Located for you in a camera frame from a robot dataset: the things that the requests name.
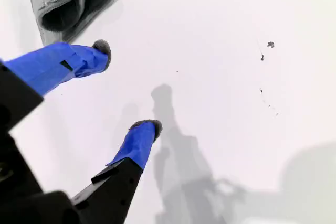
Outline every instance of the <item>crumb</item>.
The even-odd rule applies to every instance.
[[[267,44],[267,47],[271,47],[271,48],[273,48],[273,47],[274,47],[274,42],[270,41],[270,42]]]

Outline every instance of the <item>white table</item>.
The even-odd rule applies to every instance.
[[[0,5],[1,57],[41,47],[30,1]],[[335,19],[335,0],[117,0],[75,41],[107,40],[107,72],[12,135],[43,189],[73,196],[156,118],[126,223],[334,224]]]

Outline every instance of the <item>white surface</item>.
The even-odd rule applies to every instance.
[[[41,47],[29,0],[0,5],[1,57]],[[335,223],[335,17],[334,0],[117,0],[76,41],[107,40],[108,71],[12,134],[73,196],[133,122],[162,120],[127,223]]]

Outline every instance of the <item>debris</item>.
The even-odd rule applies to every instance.
[[[271,47],[271,48],[273,48],[273,47],[274,47],[274,42],[270,41],[270,42],[267,44],[267,47]]]

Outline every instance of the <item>blue tape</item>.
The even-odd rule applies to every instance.
[[[5,65],[40,95],[45,95],[63,82],[104,71],[108,55],[99,50],[55,43],[30,52]],[[66,61],[72,71],[61,65]]]
[[[129,157],[144,170],[154,139],[155,125],[153,123],[146,122],[132,128],[126,135],[125,140],[113,161],[106,166],[113,165],[114,163]]]

